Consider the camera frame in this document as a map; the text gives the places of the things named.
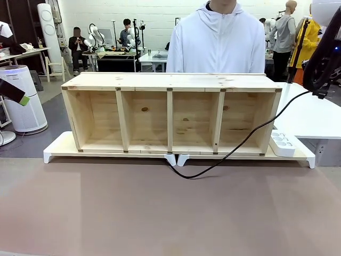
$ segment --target white jacket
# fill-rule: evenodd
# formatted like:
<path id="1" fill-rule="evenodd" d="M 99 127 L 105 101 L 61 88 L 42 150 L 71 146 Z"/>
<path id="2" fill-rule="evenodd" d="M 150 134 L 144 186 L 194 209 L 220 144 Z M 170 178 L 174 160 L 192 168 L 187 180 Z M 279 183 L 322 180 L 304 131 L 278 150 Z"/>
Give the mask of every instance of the white jacket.
<path id="1" fill-rule="evenodd" d="M 204 4 L 182 19 L 170 40 L 167 72 L 264 73 L 264 26 L 237 3 L 232 14 Z"/>

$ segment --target black pants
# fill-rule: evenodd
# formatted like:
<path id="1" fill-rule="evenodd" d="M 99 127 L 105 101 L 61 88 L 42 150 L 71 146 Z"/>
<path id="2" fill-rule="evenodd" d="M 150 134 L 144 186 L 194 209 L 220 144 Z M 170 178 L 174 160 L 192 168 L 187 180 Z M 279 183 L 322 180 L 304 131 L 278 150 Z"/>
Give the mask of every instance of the black pants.
<path id="1" fill-rule="evenodd" d="M 82 55 L 82 51 L 74 51 L 72 53 L 72 63 L 74 64 L 74 71 L 79 71 L 79 63 L 78 60 L 82 60 L 83 68 L 88 69 L 87 67 L 87 57 Z"/>
<path id="2" fill-rule="evenodd" d="M 291 52 L 278 53 L 273 52 L 273 64 L 275 73 L 273 80 L 275 82 L 283 82 L 283 73 L 286 71 Z"/>

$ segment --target plaid shirt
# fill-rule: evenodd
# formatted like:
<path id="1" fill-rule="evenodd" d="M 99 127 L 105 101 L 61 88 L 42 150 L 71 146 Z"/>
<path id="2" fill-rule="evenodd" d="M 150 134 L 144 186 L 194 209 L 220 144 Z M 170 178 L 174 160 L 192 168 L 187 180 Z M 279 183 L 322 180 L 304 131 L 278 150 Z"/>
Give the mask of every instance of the plaid shirt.
<path id="1" fill-rule="evenodd" d="M 128 44 L 130 43 L 128 40 L 128 35 L 130 35 L 130 33 L 128 33 L 125 29 L 121 31 L 121 35 L 119 39 L 121 40 L 123 47 L 127 47 Z M 138 45 L 141 44 L 140 37 L 137 37 L 137 43 Z"/>

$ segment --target gray jacket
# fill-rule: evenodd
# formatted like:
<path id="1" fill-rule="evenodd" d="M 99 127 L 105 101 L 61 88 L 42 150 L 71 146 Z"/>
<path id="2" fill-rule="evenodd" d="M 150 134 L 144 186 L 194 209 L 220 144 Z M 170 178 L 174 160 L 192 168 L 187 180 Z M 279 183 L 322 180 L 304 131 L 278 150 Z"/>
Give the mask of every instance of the gray jacket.
<path id="1" fill-rule="evenodd" d="M 291 52 L 296 35 L 295 19 L 288 15 L 283 15 L 278 21 L 276 21 L 275 27 L 270 33 L 270 50 L 285 53 Z"/>

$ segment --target white tower fan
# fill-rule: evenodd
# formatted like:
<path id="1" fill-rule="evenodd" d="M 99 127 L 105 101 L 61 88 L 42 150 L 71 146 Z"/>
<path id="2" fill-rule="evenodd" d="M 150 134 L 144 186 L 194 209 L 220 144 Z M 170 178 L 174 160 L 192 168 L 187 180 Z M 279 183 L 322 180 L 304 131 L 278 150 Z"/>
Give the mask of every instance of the white tower fan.
<path id="1" fill-rule="evenodd" d="M 31 135 L 47 129 L 47 120 L 27 66 L 0 68 L 0 78 L 23 90 L 30 100 L 26 106 L 5 98 L 7 111 L 18 134 Z"/>
<path id="2" fill-rule="evenodd" d="M 50 48 L 47 50 L 48 55 L 50 56 L 50 61 L 60 63 L 62 54 L 59 49 L 59 42 L 55 31 L 51 6 L 49 4 L 38 4 L 38 13 L 40 24 L 43 29 L 45 44 Z M 57 73 L 62 72 L 61 66 L 54 66 L 53 69 Z"/>

